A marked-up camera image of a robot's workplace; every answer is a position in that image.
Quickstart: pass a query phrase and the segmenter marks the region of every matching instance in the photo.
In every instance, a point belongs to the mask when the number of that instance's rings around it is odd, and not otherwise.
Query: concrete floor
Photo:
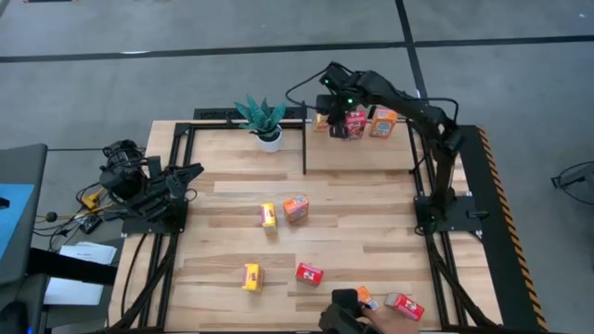
[[[419,41],[594,33],[591,0],[405,3]],[[403,39],[391,0],[364,6],[355,0],[13,0],[0,18],[0,57]],[[418,54],[430,96],[457,99],[459,122],[481,124],[489,133],[550,329],[591,332],[594,208],[556,191],[549,179],[594,156],[594,44],[439,47]],[[287,88],[331,60],[415,89],[403,48],[4,63],[0,148],[36,142],[102,148],[123,138],[145,145],[153,120],[191,119],[194,108],[230,107],[247,92],[279,102]],[[295,96],[313,103],[321,92],[312,83]],[[74,193],[96,182],[103,161],[99,151],[50,152],[40,212],[75,210]],[[106,223],[90,238],[119,235],[119,224]],[[46,240],[34,243],[43,247]]]

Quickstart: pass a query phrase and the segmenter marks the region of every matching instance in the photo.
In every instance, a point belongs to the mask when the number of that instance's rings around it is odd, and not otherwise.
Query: wooden table
[[[147,156],[168,161],[174,124],[153,123]],[[267,154],[245,131],[199,130],[191,162],[201,162],[205,172],[189,186],[198,197],[190,202],[187,229],[179,239],[166,330],[318,330],[330,292],[359,286],[366,286],[381,304],[389,292],[409,295],[425,307],[420,327],[439,328],[424,239],[413,232],[416,188],[407,172],[412,163],[407,128],[397,124],[394,131],[395,145],[401,149],[392,154],[405,163],[391,171],[342,168],[302,175],[300,131],[285,131],[285,148]],[[307,146],[320,149],[325,140],[308,134]],[[466,191],[460,164],[454,187]],[[278,237],[267,237],[260,227],[260,204],[272,201],[282,213],[281,202],[301,194],[311,202],[309,217],[289,225],[279,214]],[[500,322],[483,246],[468,233],[451,233],[451,238],[462,286],[488,317]],[[129,237],[123,247],[110,304],[112,324],[120,318],[123,284],[139,240],[140,236]],[[148,236],[140,250],[126,308],[144,286],[152,240]],[[240,287],[245,263],[259,263],[265,270],[259,294]],[[297,282],[298,263],[324,269],[322,284],[316,288]],[[450,322],[455,323],[451,293],[444,285]],[[158,287],[149,324],[155,323],[160,295]],[[383,306],[380,313],[401,318]]]

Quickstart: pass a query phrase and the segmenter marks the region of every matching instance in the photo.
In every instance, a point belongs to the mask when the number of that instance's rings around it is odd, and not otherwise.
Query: hand
[[[396,319],[381,319],[375,311],[365,308],[363,316],[369,319],[373,326],[383,334],[417,334],[419,333],[419,323],[406,319],[404,317]]]

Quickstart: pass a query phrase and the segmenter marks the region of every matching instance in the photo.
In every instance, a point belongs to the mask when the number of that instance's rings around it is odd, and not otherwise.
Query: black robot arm
[[[356,105],[382,105],[408,118],[412,127],[429,139],[432,156],[437,161],[437,182],[431,195],[430,211],[435,220],[445,220],[446,209],[455,199],[452,175],[464,140],[456,122],[448,118],[441,108],[395,89],[375,71],[350,72],[332,62],[320,82],[338,99],[338,108],[329,115],[331,124],[341,124],[345,110]]]

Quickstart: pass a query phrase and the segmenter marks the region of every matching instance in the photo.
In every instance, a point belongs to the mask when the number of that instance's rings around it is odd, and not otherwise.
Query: orange and black striped edge
[[[493,153],[491,152],[489,139],[483,127],[477,126],[477,129],[479,131],[479,136],[481,137],[481,141],[483,144],[484,154],[486,156],[486,159],[488,160],[489,167],[491,169],[490,172],[493,176],[493,182],[495,183],[495,187],[499,195],[499,203],[501,204],[501,210],[504,212],[505,221],[508,225],[507,228],[510,231],[511,242],[513,242],[514,244],[515,252],[518,255],[518,263],[522,268],[524,282],[526,284],[526,287],[528,288],[528,296],[530,297],[533,309],[535,310],[536,321],[538,322],[538,325],[540,326],[541,330],[549,331],[549,326],[547,325],[545,315],[543,314],[542,307],[540,306],[540,300],[536,296],[535,286],[533,284],[532,278],[530,277],[530,271],[528,270],[528,264],[526,263],[526,258],[523,254],[522,245],[520,244],[520,238],[518,237],[518,232],[516,231],[516,227],[513,223],[513,218],[511,218],[510,205],[505,196],[503,185],[501,185],[501,180],[499,179],[499,173],[497,172],[495,158],[493,157]]]

